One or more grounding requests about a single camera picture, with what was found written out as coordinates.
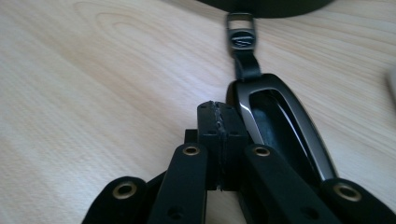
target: wooden table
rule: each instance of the wooden table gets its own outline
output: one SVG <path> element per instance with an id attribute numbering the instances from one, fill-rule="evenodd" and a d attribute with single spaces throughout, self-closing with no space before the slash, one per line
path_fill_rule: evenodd
<path id="1" fill-rule="evenodd" d="M 192 0 L 0 1 L 0 223 L 79 223 L 111 180 L 164 171 L 196 106 L 234 80 L 224 11 Z M 256 57 L 318 126 L 341 177 L 396 211 L 396 2 L 258 20 Z M 209 192 L 206 223 L 244 223 Z"/>

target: tabletop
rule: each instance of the tabletop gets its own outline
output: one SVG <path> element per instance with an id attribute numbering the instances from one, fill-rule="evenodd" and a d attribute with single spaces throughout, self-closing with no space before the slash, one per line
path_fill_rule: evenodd
<path id="1" fill-rule="evenodd" d="M 0 0 L 0 223 L 80 223 L 111 180 L 166 170 L 196 106 L 234 80 L 226 12 L 193 0 Z M 396 211 L 396 2 L 256 20 L 255 55 L 338 174 Z M 208 192 L 206 223 L 245 223 Z"/>

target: logo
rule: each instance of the logo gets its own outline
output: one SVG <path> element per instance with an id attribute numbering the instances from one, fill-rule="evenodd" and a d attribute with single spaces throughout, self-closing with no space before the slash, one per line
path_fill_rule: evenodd
<path id="1" fill-rule="evenodd" d="M 253 45 L 254 41 L 254 35 L 246 31 L 241 31 L 231 36 L 231 42 L 234 46 L 239 48 L 249 47 Z"/>

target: metal ring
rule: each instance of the metal ring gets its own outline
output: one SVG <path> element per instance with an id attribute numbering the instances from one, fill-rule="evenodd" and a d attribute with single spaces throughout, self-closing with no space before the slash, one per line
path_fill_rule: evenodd
<path id="1" fill-rule="evenodd" d="M 332 189 L 338 194 L 338 196 L 348 201 L 358 202 L 361 200 L 361 194 L 347 184 L 338 183 Z"/>
<path id="2" fill-rule="evenodd" d="M 183 153 L 188 156 L 195 156 L 200 153 L 200 150 L 198 147 L 186 147 L 183 149 Z"/>
<path id="3" fill-rule="evenodd" d="M 137 186 L 132 181 L 126 181 L 118 184 L 113 190 L 113 196 L 116 199 L 127 199 L 133 196 L 137 191 Z"/>
<path id="4" fill-rule="evenodd" d="M 253 152 L 257 156 L 263 156 L 263 157 L 269 156 L 271 154 L 270 150 L 268 150 L 268 148 L 265 147 L 255 147 L 253 148 Z"/>

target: black round object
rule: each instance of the black round object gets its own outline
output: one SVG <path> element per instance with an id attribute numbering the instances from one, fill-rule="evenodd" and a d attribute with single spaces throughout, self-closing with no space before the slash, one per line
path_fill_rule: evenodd
<path id="1" fill-rule="evenodd" d="M 333 0 L 199 0 L 227 12 L 249 12 L 255 18 L 285 18 L 302 15 Z"/>

